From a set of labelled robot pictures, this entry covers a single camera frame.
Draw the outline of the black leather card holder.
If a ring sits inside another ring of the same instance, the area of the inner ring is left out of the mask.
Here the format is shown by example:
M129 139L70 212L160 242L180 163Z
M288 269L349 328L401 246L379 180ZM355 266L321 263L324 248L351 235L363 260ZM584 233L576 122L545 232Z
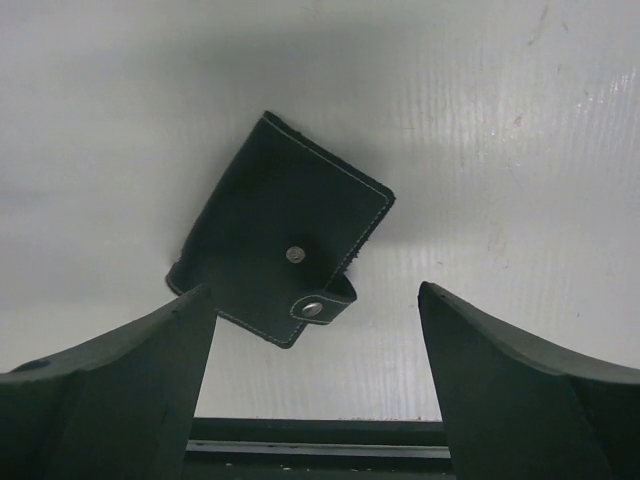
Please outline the black leather card holder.
M346 271L395 201L385 185L287 125L256 122L166 282L206 285L216 313L283 349L355 302Z

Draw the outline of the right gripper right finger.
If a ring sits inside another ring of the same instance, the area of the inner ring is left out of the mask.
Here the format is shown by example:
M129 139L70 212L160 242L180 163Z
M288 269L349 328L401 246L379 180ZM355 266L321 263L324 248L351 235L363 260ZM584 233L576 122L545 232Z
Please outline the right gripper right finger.
M441 286L418 294L459 479L636 479L639 372L561 347Z

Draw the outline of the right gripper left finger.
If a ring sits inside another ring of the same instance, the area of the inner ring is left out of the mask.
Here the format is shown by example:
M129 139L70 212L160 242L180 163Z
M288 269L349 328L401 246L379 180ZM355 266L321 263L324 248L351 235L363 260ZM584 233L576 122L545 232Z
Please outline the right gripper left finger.
M215 324L199 286L2 374L2 478L179 478Z

